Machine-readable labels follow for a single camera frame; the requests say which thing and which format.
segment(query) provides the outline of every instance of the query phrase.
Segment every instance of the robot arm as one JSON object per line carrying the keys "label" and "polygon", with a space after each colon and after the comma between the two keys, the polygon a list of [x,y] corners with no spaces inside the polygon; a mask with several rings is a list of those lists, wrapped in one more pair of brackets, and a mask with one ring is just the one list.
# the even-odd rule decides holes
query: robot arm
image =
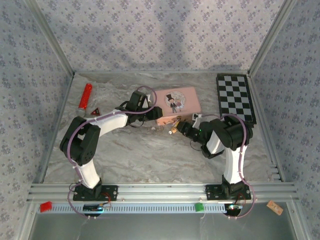
{"label": "robot arm", "polygon": [[[226,195],[232,194],[243,188],[244,183],[239,176],[240,148],[244,139],[244,130],[238,119],[226,116],[224,120],[214,119],[210,122],[200,123],[201,115],[191,125],[188,122],[179,122],[177,129],[194,142],[202,144],[202,154],[206,158],[214,158],[226,151],[226,164],[222,176],[222,190]],[[242,155],[248,147],[253,136],[252,128],[246,122],[246,141]],[[241,161],[240,172],[243,172],[244,161]]]}
{"label": "robot arm", "polygon": [[100,194],[102,180],[96,172],[93,161],[99,137],[114,129],[125,127],[136,120],[150,121],[163,116],[162,109],[157,106],[149,112],[139,114],[149,108],[147,96],[142,92],[135,91],[129,101],[125,101],[112,112],[99,116],[99,120],[96,118],[84,119],[80,116],[73,119],[60,143],[60,150],[68,157],[67,148],[71,135],[81,124],[90,122],[79,130],[70,147],[71,159],[75,162],[74,167],[77,168],[77,173],[82,179],[81,184],[86,192],[95,197]]}

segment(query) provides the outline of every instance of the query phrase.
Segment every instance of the red block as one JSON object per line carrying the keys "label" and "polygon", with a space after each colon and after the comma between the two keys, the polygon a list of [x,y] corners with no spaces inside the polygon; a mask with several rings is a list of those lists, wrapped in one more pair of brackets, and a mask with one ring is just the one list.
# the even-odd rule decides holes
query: red block
{"label": "red block", "polygon": [[51,209],[52,209],[52,202],[51,201],[44,202],[40,205],[40,213],[49,211]]}

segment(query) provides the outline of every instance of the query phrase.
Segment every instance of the red marker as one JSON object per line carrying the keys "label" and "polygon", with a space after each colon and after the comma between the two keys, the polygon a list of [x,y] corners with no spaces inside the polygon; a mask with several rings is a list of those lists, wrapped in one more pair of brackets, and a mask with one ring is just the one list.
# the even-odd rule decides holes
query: red marker
{"label": "red marker", "polygon": [[84,117],[86,115],[86,108],[88,106],[88,101],[90,98],[91,91],[92,91],[92,85],[90,83],[87,83],[84,87],[83,94],[77,110],[77,114],[80,117]]}

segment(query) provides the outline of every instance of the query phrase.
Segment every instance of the small wooden block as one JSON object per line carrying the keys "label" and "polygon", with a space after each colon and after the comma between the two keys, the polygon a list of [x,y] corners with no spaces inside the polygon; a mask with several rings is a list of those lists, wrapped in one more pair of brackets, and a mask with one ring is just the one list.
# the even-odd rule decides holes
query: small wooden block
{"label": "small wooden block", "polygon": [[175,134],[175,133],[177,132],[177,130],[178,130],[178,129],[177,129],[176,127],[174,127],[174,126],[170,129],[170,131],[172,132],[172,134]]}
{"label": "small wooden block", "polygon": [[268,204],[266,205],[268,208],[270,208],[272,211],[274,211],[279,216],[284,211],[279,205],[277,205],[274,201],[270,200]]}

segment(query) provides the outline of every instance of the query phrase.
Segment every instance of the red triangle block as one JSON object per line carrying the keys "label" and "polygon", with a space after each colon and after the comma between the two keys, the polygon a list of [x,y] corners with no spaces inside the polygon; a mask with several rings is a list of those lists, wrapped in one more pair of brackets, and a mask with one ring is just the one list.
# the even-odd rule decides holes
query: red triangle block
{"label": "red triangle block", "polygon": [[94,116],[101,116],[101,113],[100,113],[100,110],[99,108],[97,107],[92,113],[91,115],[94,115]]}

